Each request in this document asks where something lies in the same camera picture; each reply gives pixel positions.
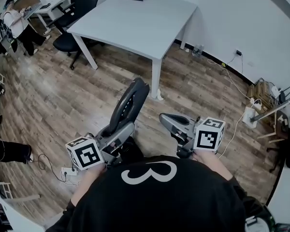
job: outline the black office chair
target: black office chair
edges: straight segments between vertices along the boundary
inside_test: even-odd
[[[60,6],[60,8],[58,8],[64,13],[64,15],[47,24],[47,27],[54,24],[61,33],[64,33],[65,30],[63,28],[68,27],[95,8],[97,2],[98,0],[71,0],[71,4],[64,9],[62,9],[60,6],[61,4],[59,4],[58,6]]]
[[[63,3],[61,2],[52,9],[52,11],[59,9],[63,13],[63,16],[61,16],[57,21],[57,25],[60,27],[60,31],[63,31],[63,28],[66,28],[68,25],[78,19],[75,14],[73,14],[75,12],[75,0],[71,0],[71,4],[65,8],[61,7],[62,4]]]
[[[87,14],[89,11],[91,11],[92,9],[94,9],[97,6],[97,2],[98,2],[98,0],[74,0],[74,6],[75,6],[74,16],[75,16],[75,18],[79,19],[79,18],[83,17],[85,14]],[[54,24],[62,33],[62,35],[60,35],[54,41],[53,46],[61,52],[67,52],[68,56],[71,55],[71,52],[77,52],[71,65],[70,65],[70,68],[72,70],[74,70],[74,63],[79,58],[82,51],[79,48],[78,44],[76,43],[74,37],[70,33],[67,33],[64,30],[62,30],[60,25],[58,25],[59,19],[60,18],[54,20],[51,23],[51,24]],[[86,38],[84,38],[83,40],[84,40],[84,43],[88,47],[94,46],[96,44],[100,44],[100,42],[98,42],[98,41],[94,41],[94,40],[90,40],[90,39],[86,39]]]

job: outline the number 3 print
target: number 3 print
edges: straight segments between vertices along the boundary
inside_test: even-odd
[[[168,166],[171,167],[171,171],[167,175],[160,175],[160,174],[156,173],[155,171],[153,171],[150,168],[141,177],[138,177],[138,178],[130,178],[128,176],[128,173],[130,172],[130,170],[125,170],[124,172],[121,173],[121,178],[127,184],[130,184],[130,185],[138,185],[138,184],[146,181],[150,176],[154,177],[156,180],[158,180],[160,182],[168,182],[168,181],[172,180],[174,178],[174,176],[176,175],[177,167],[176,167],[176,165],[174,163],[172,163],[170,161],[157,161],[157,162],[149,162],[147,164],[152,164],[152,163],[164,163],[164,164],[166,164],[166,165],[168,165]]]

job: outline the white shirt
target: white shirt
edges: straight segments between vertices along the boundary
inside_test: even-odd
[[[29,25],[24,18],[21,18],[21,20],[12,25],[12,23],[20,17],[22,16],[16,10],[7,11],[3,16],[5,25],[11,29],[12,34],[15,38],[17,38]]]

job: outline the white cube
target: white cube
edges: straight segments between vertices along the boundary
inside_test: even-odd
[[[226,122],[208,117],[197,128],[193,149],[217,151]]]
[[[104,162],[94,139],[79,137],[67,143],[66,148],[73,163],[80,170],[85,170]]]

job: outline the wooden floor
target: wooden floor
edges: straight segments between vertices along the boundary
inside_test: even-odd
[[[52,46],[58,33],[52,35],[33,57],[23,56],[20,49],[8,58],[0,56],[0,72],[6,76],[6,94],[0,96],[0,136],[6,141],[30,144],[35,159],[46,154],[59,177],[61,167],[71,166],[65,144],[106,126],[117,101],[135,77],[151,84],[151,61],[110,45],[98,45],[91,49],[99,67],[96,71],[83,56],[71,71],[72,57]],[[206,60],[193,58],[191,52],[180,50],[176,44],[166,54],[160,78],[164,100],[148,97],[136,120],[136,141],[146,156],[175,156],[176,141],[159,122],[162,112],[225,120],[220,153],[232,138],[235,123],[245,109],[245,98],[224,70]],[[246,93],[247,84],[233,74],[231,77]],[[262,203],[269,197],[278,171],[268,172],[275,153],[266,153],[267,141],[257,139],[268,131],[260,123],[256,130],[239,123],[234,140],[221,158],[248,194]],[[61,212],[76,189],[59,182],[47,160],[41,160],[47,165],[44,171],[36,162],[0,162],[0,180],[12,183],[16,197],[42,195],[19,207],[40,223]]]

